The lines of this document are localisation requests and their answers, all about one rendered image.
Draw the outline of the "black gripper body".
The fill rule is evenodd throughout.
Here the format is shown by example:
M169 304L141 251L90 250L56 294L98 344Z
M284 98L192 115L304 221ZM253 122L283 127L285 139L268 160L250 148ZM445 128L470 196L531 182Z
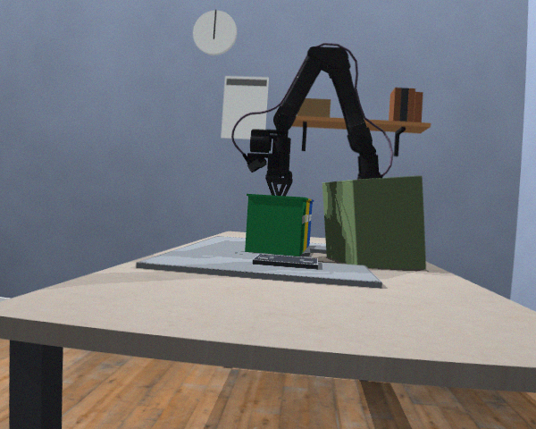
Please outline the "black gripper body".
M284 177L288 178L288 181L293 181L292 172L289 170L289 154L280 154L279 169L268 169L265 177ZM282 170L284 169L284 170Z

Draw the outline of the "green bin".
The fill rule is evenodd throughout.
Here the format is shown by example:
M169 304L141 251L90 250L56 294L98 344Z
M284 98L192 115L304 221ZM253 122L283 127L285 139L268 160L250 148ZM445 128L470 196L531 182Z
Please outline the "green bin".
M299 257L308 198L247 194L245 252Z

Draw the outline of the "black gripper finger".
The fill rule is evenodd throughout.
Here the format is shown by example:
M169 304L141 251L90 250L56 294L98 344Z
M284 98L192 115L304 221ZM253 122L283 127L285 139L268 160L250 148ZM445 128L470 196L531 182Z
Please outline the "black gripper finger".
M282 182L273 182L272 184L273 184L273 187L274 187L276 196L278 196L279 191L278 191L277 184L282 184ZM286 196L286 195L287 195L287 193L288 193L288 191L289 191L289 188L290 188L291 184L292 184L292 181L287 181L287 184L286 184L287 187L286 187L286 189L285 189L285 191L284 191L284 193L283 193L282 196Z
M288 181L288 178L281 178L281 177L265 177L266 181L267 181L267 184L268 184L268 187L271 191L271 194L272 196L275 196L274 194L274 191L273 191L273 188L272 188L272 182L282 182L281 184L281 188L280 188L280 191L278 193L278 196L281 196L286 184L287 184L287 181Z

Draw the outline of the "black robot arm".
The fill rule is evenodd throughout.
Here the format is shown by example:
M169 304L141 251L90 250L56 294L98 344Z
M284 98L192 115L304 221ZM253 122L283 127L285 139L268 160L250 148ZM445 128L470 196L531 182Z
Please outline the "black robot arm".
M291 138L283 136L288 136L289 129L293 124L292 121L309 90L320 71L324 71L329 73L336 89L348 131L349 145L354 152L360 155L358 157L358 179L383 178L379 172L378 155L372 154L376 153L376 149L373 146L369 127L366 127L362 116L350 67L348 53L343 48L322 46L309 48L301 71L273 117L276 130L251 130L250 152L269 153L272 147L272 152L277 154L247 153L247 167L250 172L255 172L266 166L265 158L268 158L267 170L279 169L280 154L278 153L281 153L282 156L285 153L290 154Z

